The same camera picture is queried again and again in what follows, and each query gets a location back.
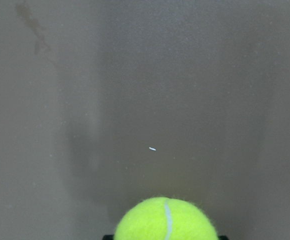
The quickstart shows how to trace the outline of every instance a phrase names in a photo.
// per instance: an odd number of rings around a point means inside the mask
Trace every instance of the brown stain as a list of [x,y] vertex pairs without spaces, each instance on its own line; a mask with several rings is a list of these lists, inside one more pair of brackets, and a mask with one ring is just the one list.
[[32,11],[27,1],[24,0],[23,3],[16,3],[15,11],[25,26],[31,29],[37,38],[34,46],[34,53],[37,55],[40,50],[44,50],[44,52],[51,51],[51,47],[46,43],[45,36],[43,34],[45,28],[40,25],[37,18],[33,17]]

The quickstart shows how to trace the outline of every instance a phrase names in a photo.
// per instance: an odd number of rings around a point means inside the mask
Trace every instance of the gray surface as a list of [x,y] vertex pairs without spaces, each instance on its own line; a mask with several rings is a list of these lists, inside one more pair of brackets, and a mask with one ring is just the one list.
[[0,0],[0,240],[100,240],[159,195],[290,239],[290,1],[27,4]]

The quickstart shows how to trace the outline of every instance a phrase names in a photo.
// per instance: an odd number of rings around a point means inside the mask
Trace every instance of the ball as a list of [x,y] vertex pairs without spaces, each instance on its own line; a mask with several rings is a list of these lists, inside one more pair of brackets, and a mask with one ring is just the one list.
[[218,235],[208,217],[192,203],[153,197],[123,216],[114,240],[218,240]]

